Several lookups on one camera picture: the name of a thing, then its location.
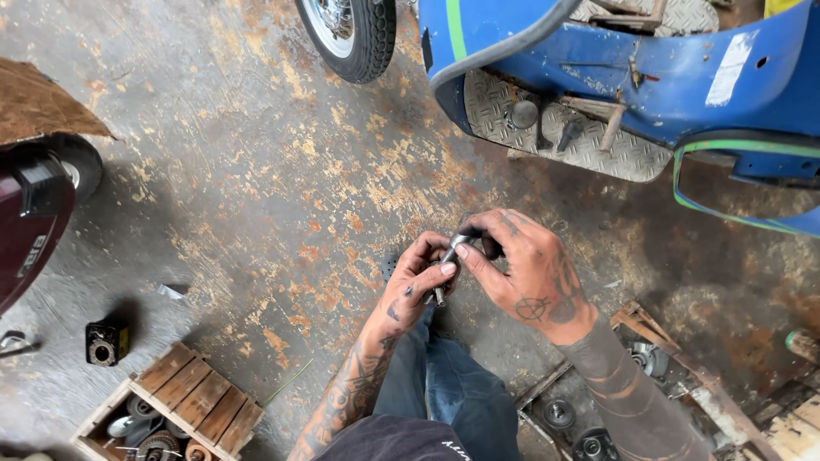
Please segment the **hand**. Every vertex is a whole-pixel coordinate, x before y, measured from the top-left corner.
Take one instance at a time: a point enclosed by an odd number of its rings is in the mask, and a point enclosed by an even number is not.
[[[426,230],[402,253],[368,323],[374,322],[388,332],[406,333],[424,313],[422,302],[427,291],[451,279],[445,293],[449,295],[455,290],[458,265],[431,265],[444,256],[449,241],[445,235]]]
[[[515,210],[498,209],[472,215],[459,232],[482,234],[501,244],[509,262],[506,273],[472,245],[459,244],[456,253],[490,299],[512,318],[543,331],[558,345],[573,344],[589,332],[597,310],[587,302],[555,234]]]

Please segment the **white rim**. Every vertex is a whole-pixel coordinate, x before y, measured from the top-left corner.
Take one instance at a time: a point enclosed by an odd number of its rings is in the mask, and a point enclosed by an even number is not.
[[[333,3],[338,2],[338,0],[326,1]],[[327,24],[325,24],[325,20],[322,19],[321,13],[319,12],[321,7],[319,6],[317,0],[302,0],[302,4],[307,12],[307,17],[310,18],[310,26],[316,31],[316,35],[319,36],[319,39],[321,40],[321,43],[325,45],[325,48],[329,49],[330,52],[338,57],[345,58],[350,56],[350,53],[353,52],[353,39],[356,36],[354,33],[355,29],[353,28],[353,24],[351,24],[350,38],[343,39],[338,35],[335,35],[334,31],[330,29]]]
[[[62,164],[63,170],[66,170],[68,176],[71,177],[71,183],[74,185],[74,189],[80,187],[80,170],[77,169],[74,165],[71,165],[69,162],[65,160],[61,160],[60,164]]]

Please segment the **wooden crate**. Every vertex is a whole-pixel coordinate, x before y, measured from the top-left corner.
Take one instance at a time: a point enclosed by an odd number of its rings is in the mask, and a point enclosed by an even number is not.
[[[97,461],[122,461],[125,451],[104,449],[107,424],[132,394],[187,432],[223,461],[241,459],[262,408],[179,341],[138,377],[132,375],[80,425],[72,443]]]

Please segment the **hubcap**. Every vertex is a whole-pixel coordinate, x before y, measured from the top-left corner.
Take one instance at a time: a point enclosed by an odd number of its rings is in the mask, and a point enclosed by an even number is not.
[[[338,57],[353,51],[353,12],[350,0],[301,0],[310,26],[325,48]]]
[[[74,189],[80,187],[80,170],[65,160],[61,160],[60,163],[62,164],[62,168],[68,173],[68,176],[71,177],[71,183],[74,185]]]

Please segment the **tire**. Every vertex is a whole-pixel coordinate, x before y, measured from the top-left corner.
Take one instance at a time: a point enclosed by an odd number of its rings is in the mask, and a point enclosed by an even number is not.
[[[354,84],[369,83],[385,73],[396,42],[395,0],[349,0],[353,16],[353,49],[347,57],[334,54],[322,42],[308,15],[306,2],[295,0],[302,23],[327,66]]]
[[[78,135],[60,136],[50,144],[72,182],[79,173],[79,184],[75,183],[74,203],[83,203],[97,190],[103,178],[103,160],[99,152]]]

